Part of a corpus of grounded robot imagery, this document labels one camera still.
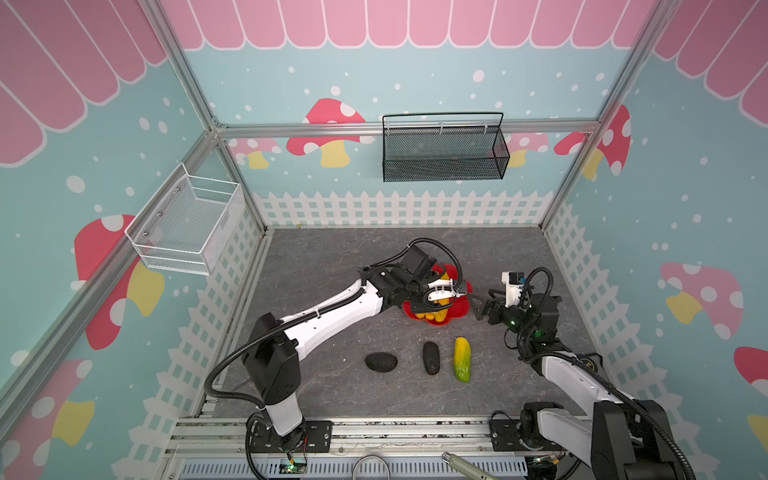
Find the dark avocado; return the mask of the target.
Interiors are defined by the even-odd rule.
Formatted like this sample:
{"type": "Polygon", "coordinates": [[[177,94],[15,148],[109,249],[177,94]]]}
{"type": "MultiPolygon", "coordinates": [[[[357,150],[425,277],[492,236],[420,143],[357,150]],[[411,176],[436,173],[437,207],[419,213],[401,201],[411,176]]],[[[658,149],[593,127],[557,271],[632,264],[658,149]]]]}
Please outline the dark avocado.
{"type": "Polygon", "coordinates": [[[425,342],[422,348],[422,360],[428,375],[437,375],[441,368],[441,356],[438,345],[432,341],[425,342]]]}
{"type": "Polygon", "coordinates": [[[389,373],[398,366],[398,358],[388,352],[374,352],[365,357],[365,365],[377,373],[389,373]]]}

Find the yellow green mango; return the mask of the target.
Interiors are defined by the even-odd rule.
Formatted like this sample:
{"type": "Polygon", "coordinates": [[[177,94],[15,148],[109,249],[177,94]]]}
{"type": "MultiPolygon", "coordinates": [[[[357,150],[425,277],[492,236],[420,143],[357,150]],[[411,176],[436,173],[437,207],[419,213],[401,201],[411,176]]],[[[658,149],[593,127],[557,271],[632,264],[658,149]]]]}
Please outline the yellow green mango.
{"type": "Polygon", "coordinates": [[[472,349],[464,337],[457,337],[454,343],[453,369],[457,380],[469,383],[471,379],[472,349]]]}

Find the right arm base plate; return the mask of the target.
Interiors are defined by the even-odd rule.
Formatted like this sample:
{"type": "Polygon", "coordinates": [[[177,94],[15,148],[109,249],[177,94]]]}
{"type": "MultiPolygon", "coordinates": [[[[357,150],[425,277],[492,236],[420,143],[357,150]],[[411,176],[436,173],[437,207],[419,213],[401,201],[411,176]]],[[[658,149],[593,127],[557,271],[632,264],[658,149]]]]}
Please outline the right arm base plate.
{"type": "Polygon", "coordinates": [[[519,420],[505,416],[488,421],[490,440],[494,452],[532,452],[519,431],[519,420]]]}

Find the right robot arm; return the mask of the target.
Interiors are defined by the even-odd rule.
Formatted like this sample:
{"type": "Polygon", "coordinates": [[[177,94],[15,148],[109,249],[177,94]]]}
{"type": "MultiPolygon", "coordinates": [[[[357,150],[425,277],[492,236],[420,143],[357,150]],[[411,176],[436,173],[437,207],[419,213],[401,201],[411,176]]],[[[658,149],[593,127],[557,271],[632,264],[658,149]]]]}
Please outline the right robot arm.
{"type": "Polygon", "coordinates": [[[491,420],[494,440],[509,440],[528,451],[559,447],[597,479],[694,478],[664,408],[622,392],[600,375],[599,354],[576,353],[559,339],[561,301],[559,296],[524,293],[519,303],[507,304],[493,290],[485,301],[471,305],[477,319],[505,326],[519,359],[584,413],[575,416],[552,401],[528,402],[517,420],[491,420]]]}

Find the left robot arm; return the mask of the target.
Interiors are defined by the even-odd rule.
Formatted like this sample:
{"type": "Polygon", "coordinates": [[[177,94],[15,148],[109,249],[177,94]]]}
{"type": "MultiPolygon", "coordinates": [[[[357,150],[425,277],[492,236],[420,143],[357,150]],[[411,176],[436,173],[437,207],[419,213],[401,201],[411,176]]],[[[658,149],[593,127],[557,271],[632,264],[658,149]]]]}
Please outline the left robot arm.
{"type": "Polygon", "coordinates": [[[358,278],[340,293],[280,319],[267,313],[254,324],[249,341],[212,367],[204,381],[207,396],[254,405],[280,437],[305,422],[296,391],[301,362],[326,340],[364,319],[407,303],[414,313],[449,308],[467,295],[463,268],[441,242],[417,238],[398,254],[358,269],[358,278]],[[240,360],[258,394],[220,390],[214,381],[240,360]]]}

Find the yellow banana bunch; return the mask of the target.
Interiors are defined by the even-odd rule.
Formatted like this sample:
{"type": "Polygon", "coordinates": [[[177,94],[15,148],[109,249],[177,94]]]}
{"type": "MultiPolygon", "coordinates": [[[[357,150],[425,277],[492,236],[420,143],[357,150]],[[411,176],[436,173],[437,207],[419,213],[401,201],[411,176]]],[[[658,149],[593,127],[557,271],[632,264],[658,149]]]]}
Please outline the yellow banana bunch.
{"type": "Polygon", "coordinates": [[[416,313],[415,317],[420,320],[431,322],[432,324],[442,324],[446,320],[448,310],[451,305],[451,300],[443,300],[438,304],[444,306],[444,309],[435,312],[416,313]]]}

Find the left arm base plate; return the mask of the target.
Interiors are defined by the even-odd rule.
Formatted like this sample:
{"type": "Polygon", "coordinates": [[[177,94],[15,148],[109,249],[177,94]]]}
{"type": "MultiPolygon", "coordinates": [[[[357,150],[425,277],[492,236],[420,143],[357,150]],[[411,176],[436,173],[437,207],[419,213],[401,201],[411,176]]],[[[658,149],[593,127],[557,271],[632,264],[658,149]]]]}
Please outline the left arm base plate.
{"type": "Polygon", "coordinates": [[[252,453],[328,453],[334,424],[327,420],[305,420],[290,433],[278,435],[274,427],[257,421],[250,429],[252,453]]]}

